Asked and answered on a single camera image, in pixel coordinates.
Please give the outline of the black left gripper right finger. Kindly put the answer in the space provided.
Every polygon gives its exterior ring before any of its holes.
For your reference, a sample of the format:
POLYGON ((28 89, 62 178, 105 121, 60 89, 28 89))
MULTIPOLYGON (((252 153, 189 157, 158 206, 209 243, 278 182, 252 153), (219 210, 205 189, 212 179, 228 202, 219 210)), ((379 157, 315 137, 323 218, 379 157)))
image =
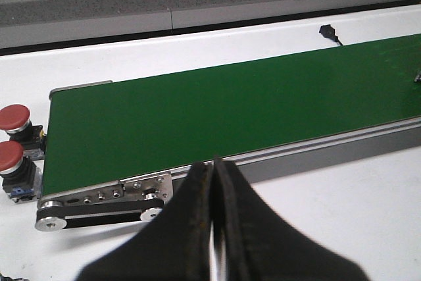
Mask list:
POLYGON ((214 159, 213 224, 223 280, 367 280, 354 262, 314 242, 256 193, 232 161, 214 159))

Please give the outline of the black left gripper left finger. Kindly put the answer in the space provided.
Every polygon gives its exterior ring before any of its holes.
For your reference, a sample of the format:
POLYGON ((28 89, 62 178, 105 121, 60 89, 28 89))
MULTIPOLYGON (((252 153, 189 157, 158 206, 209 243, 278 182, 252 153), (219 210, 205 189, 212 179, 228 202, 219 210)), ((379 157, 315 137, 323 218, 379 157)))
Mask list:
POLYGON ((156 219, 77 279, 209 280, 211 178, 211 166, 194 163, 156 219))

